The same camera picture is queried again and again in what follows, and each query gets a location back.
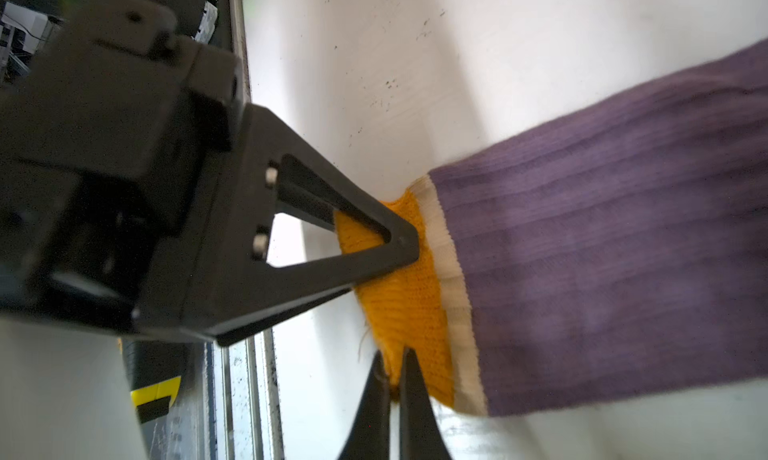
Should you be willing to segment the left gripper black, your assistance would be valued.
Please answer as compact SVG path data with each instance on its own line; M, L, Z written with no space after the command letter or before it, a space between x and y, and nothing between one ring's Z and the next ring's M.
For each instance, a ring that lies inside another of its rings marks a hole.
M157 248L228 152L241 60L150 0L79 0L1 97L1 311L134 334Z

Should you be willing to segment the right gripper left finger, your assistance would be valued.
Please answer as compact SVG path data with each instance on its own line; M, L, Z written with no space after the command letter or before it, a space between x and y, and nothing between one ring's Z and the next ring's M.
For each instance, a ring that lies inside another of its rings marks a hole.
M377 352L339 460L387 460L390 455L390 382Z

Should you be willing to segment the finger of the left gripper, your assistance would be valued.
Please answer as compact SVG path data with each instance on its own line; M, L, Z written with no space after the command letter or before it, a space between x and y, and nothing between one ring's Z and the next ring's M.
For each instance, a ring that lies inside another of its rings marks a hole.
M267 262L274 219L326 230L343 213L380 244L288 267ZM269 110L249 105L233 151L211 158L180 236L161 242L135 329L167 342L230 346L414 263L413 225L381 204Z

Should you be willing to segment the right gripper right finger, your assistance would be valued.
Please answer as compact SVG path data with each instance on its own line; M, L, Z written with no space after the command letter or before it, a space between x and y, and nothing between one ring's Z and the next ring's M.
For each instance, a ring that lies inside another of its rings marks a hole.
M403 352L399 381L399 455L401 459L450 460L443 441L416 352Z

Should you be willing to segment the purple striped sock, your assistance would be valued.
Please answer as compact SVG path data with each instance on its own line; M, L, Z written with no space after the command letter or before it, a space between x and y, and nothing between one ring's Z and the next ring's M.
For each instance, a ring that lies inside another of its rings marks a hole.
M418 260L356 294L398 387L509 416L767 373L767 45L414 181Z

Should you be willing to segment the yellow black tape measure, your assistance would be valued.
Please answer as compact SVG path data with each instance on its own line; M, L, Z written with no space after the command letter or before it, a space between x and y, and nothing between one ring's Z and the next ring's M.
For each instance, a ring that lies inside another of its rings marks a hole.
M179 395L187 347L129 339L121 339L119 345L139 423L166 416Z

